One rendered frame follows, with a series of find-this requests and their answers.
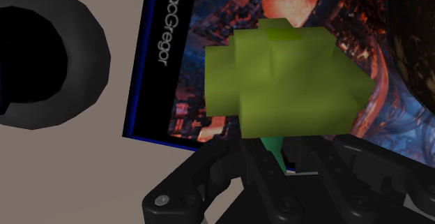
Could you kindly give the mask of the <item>dark brown mottled round vessel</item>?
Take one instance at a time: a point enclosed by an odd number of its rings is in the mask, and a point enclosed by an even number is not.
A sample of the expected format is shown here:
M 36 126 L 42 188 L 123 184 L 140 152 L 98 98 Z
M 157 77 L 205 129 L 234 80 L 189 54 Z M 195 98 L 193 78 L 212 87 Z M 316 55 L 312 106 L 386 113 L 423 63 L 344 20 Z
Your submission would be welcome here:
M 386 0 L 387 37 L 399 74 L 435 115 L 435 0 Z

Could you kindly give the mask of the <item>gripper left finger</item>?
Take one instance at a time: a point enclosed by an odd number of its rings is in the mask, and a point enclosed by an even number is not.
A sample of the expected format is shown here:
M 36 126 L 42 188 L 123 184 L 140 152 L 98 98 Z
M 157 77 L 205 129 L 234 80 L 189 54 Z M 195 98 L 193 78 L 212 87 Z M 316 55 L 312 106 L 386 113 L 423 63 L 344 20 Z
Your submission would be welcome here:
M 142 201 L 145 224 L 200 224 L 230 181 L 254 184 L 271 224 L 303 224 L 304 209 L 274 155 L 259 139 L 212 139 Z

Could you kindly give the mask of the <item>book with orange blue cover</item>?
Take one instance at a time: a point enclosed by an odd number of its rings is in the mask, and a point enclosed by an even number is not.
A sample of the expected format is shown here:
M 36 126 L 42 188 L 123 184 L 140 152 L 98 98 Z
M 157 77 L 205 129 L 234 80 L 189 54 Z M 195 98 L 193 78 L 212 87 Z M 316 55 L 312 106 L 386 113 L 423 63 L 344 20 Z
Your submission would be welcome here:
M 408 92 L 386 35 L 386 0 L 144 0 L 123 136 L 195 150 L 237 136 L 236 117 L 207 117 L 204 49 L 235 29 L 285 17 L 323 26 L 374 81 L 351 133 L 435 167 L 435 116 Z

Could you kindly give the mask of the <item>dark grey round cup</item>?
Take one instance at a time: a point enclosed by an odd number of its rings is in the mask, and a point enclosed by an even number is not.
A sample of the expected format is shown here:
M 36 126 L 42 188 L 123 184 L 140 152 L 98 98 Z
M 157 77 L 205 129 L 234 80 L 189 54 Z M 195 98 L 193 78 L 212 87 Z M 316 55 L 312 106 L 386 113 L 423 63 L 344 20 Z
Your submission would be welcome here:
M 79 0 L 0 0 L 0 124 L 35 130 L 76 117 L 100 97 L 110 61 Z

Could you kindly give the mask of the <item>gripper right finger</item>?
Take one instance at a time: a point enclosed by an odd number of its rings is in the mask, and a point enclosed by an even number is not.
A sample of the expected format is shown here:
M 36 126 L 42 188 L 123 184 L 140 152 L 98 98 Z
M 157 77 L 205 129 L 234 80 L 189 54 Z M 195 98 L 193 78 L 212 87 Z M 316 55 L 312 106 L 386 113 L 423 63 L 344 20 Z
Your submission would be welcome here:
M 315 172 L 346 224 L 435 224 L 435 168 L 353 135 L 287 137 L 284 157 Z

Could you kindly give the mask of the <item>green blocky toy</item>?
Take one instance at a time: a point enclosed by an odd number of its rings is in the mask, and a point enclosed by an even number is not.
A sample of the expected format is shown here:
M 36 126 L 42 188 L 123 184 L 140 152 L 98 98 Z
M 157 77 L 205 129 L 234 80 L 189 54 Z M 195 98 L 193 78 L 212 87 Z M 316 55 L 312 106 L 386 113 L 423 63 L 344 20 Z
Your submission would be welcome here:
M 280 168 L 286 137 L 348 133 L 375 83 L 336 42 L 285 18 L 235 30 L 205 49 L 207 115 L 237 117 L 242 138 L 260 139 Z

